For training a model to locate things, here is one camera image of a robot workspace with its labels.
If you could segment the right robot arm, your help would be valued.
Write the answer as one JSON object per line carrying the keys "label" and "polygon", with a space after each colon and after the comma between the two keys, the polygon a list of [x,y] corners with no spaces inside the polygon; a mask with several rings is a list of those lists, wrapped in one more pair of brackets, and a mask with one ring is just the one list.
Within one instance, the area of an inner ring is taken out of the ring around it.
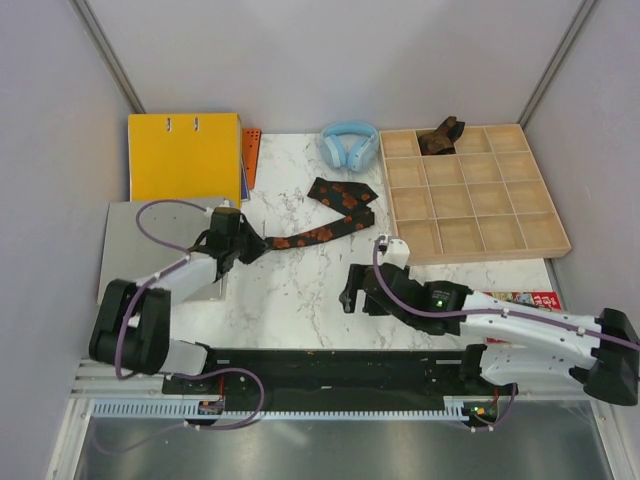
{"label": "right robot arm", "polygon": [[545,311],[450,281],[419,283],[407,268],[389,264],[350,266],[339,295],[345,313],[355,311],[359,292],[372,316],[391,315],[432,336],[496,340],[492,347],[472,347],[472,360],[458,368],[459,384],[469,393],[491,384],[557,380],[609,404],[639,402],[639,336],[622,311]]}

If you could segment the black orange floral tie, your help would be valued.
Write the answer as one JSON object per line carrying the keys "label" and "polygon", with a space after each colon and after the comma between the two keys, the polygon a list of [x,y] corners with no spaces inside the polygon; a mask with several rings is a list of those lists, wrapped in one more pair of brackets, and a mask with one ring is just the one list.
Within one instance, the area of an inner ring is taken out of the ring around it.
{"label": "black orange floral tie", "polygon": [[338,220],[288,237],[266,237],[269,250],[288,250],[327,243],[375,224],[369,204],[378,198],[368,184],[329,181],[317,177],[307,196],[339,213]]}

